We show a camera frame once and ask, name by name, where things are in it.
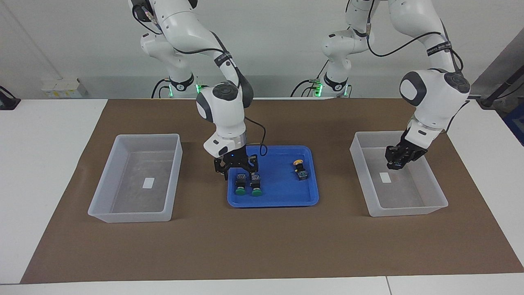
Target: white square sticker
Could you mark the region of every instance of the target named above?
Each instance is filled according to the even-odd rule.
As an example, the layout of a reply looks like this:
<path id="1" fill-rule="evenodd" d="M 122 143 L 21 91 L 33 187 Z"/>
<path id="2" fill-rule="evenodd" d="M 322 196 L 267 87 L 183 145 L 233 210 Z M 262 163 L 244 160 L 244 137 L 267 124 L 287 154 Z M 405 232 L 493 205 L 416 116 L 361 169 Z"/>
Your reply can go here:
<path id="1" fill-rule="evenodd" d="M 387 172 L 381 172 L 380 179 L 382 179 L 382 183 L 391 183 L 391 178 Z"/>
<path id="2" fill-rule="evenodd" d="M 153 188 L 153 183 L 155 182 L 154 177 L 148 177 L 144 179 L 144 184 L 142 185 L 142 188 Z"/>

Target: translucent plastic bin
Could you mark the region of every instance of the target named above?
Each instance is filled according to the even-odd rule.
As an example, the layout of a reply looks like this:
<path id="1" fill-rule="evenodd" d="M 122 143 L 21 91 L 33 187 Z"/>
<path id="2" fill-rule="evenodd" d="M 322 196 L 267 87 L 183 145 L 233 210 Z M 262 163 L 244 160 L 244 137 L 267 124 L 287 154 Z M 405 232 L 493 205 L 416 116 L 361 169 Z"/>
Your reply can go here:
<path id="1" fill-rule="evenodd" d="M 178 134 L 118 135 L 88 214 L 107 223 L 169 221 L 181 161 Z"/>
<path id="2" fill-rule="evenodd" d="M 397 144 L 402 133 L 357 132 L 351 145 L 367 209 L 373 217 L 422 215 L 448 205 L 425 157 L 398 171 L 387 168 L 386 147 Z"/>

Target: plastic tray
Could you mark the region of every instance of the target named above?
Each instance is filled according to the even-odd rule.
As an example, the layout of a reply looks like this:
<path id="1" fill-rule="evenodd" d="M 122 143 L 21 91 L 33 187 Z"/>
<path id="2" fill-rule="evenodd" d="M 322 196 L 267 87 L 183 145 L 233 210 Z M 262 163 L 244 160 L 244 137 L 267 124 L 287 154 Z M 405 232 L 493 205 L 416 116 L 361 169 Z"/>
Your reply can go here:
<path id="1" fill-rule="evenodd" d="M 386 147 L 397 144 L 402 133 L 357 132 L 351 145 L 358 179 L 373 217 L 421 215 L 447 207 L 425 157 L 398 171 L 387 168 Z"/>
<path id="2" fill-rule="evenodd" d="M 315 169 L 311 150 L 303 145 L 269 146 L 266 156 L 261 157 L 259 146 L 248 146 L 247 154 L 258 155 L 262 196 L 251 196 L 252 189 L 246 186 L 246 195 L 235 194 L 235 180 L 238 173 L 246 173 L 240 168 L 232 168 L 227 184 L 227 201 L 236 208 L 256 207 L 305 207 L 319 201 Z M 308 179 L 299 181 L 293 162 L 304 160 Z"/>
<path id="3" fill-rule="evenodd" d="M 88 214 L 107 223 L 169 221 L 181 161 L 178 134 L 117 136 Z"/>

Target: blue object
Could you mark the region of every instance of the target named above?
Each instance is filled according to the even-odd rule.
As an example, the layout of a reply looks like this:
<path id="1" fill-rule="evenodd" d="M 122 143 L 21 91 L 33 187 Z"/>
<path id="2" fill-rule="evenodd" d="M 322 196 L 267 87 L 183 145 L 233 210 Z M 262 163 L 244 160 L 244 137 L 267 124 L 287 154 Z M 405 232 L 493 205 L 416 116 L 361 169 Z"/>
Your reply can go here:
<path id="1" fill-rule="evenodd" d="M 260 207 L 306 207 L 319 201 L 315 168 L 311 150 L 303 145 L 269 146 L 266 156 L 260 156 L 259 146 L 248 146 L 248 155 L 258 155 L 258 174 L 261 178 L 262 196 L 251 196 L 253 189 L 246 185 L 246 194 L 235 194 L 235 179 L 238 173 L 246 173 L 241 168 L 229 170 L 227 182 L 227 201 L 236 208 Z M 308 171 L 307 180 L 299 181 L 293 162 L 304 160 Z"/>
<path id="2" fill-rule="evenodd" d="M 516 109 L 509 113 L 504 118 L 504 122 L 520 143 L 524 145 L 524 103 L 521 103 Z"/>

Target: table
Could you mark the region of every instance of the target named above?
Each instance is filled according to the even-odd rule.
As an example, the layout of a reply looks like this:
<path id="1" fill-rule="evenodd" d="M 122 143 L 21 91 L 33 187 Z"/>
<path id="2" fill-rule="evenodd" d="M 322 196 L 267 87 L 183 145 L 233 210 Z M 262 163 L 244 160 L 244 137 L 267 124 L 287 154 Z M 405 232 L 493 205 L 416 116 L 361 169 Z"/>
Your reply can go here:
<path id="1" fill-rule="evenodd" d="M 0 113 L 0 283 L 19 283 L 106 100 L 25 100 Z M 524 261 L 524 147 L 494 111 L 468 104 L 449 132 Z M 92 282 L 0 286 L 4 294 L 522 294 L 524 274 L 288 280 Z"/>

